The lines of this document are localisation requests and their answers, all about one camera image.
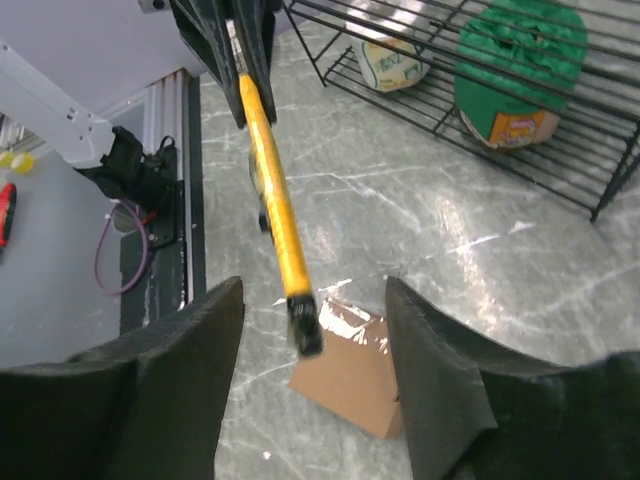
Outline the brown cardboard express box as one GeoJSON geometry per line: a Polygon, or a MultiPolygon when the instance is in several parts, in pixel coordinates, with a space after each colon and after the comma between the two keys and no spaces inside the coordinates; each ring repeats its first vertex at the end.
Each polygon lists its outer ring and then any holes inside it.
{"type": "Polygon", "coordinates": [[[296,364],[289,388],[376,437],[398,437],[403,421],[386,319],[327,298],[319,321],[323,352],[296,364]]]}

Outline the yellow utility knife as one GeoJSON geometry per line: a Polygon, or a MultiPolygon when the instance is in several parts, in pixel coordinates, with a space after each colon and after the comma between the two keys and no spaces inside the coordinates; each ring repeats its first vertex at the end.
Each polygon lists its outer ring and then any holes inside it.
{"type": "Polygon", "coordinates": [[[278,259],[290,336],[298,355],[310,358],[322,352],[323,332],[287,181],[258,88],[246,73],[239,76],[239,91],[251,139],[257,188],[266,207],[278,259]]]}

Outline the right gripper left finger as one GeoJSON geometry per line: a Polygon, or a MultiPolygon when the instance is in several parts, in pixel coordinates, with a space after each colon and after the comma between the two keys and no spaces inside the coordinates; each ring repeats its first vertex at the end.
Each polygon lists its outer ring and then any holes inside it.
{"type": "Polygon", "coordinates": [[[58,363],[1,373],[5,479],[211,479],[244,324],[233,276],[58,363]]]}

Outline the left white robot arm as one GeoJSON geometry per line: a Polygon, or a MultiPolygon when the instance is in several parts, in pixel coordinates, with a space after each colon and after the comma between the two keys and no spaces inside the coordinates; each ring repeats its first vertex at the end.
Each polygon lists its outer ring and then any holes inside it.
{"type": "MultiPolygon", "coordinates": [[[[247,129],[253,166],[276,162],[270,67],[280,1],[166,1],[188,48],[217,80],[237,126],[247,129]]],[[[48,143],[110,199],[165,215],[173,183],[154,170],[129,130],[67,95],[1,44],[1,111],[48,143]]]]}

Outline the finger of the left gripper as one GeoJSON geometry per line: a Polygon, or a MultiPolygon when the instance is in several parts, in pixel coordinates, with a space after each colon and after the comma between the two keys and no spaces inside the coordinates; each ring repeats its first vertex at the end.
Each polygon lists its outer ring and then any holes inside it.
{"type": "Polygon", "coordinates": [[[226,23],[230,6],[220,0],[171,0],[169,4],[183,41],[215,78],[237,127],[244,129],[239,75],[226,23]]]}
{"type": "Polygon", "coordinates": [[[248,73],[257,86],[262,107],[271,124],[277,121],[270,70],[275,36],[277,2],[234,2],[235,28],[248,73]]]}

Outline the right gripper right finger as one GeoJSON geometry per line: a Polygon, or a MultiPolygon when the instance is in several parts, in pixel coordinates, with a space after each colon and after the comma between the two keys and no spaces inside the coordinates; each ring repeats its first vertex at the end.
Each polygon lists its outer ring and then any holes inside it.
{"type": "Polygon", "coordinates": [[[575,367],[503,346],[386,283],[389,339],[417,479],[635,479],[639,355],[575,367]]]}

